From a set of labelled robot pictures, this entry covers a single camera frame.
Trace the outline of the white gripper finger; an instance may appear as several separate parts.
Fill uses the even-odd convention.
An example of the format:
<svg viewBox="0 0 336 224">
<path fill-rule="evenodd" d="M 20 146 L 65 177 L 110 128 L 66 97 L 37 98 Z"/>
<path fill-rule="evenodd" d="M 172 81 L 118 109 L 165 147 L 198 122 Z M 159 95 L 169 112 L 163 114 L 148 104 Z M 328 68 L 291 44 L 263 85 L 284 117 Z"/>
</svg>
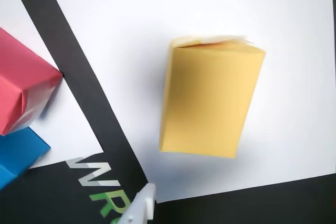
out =
<svg viewBox="0 0 336 224">
<path fill-rule="evenodd" d="M 147 183 L 119 219 L 119 224 L 147 224 L 154 218 L 156 186 Z"/>
</svg>

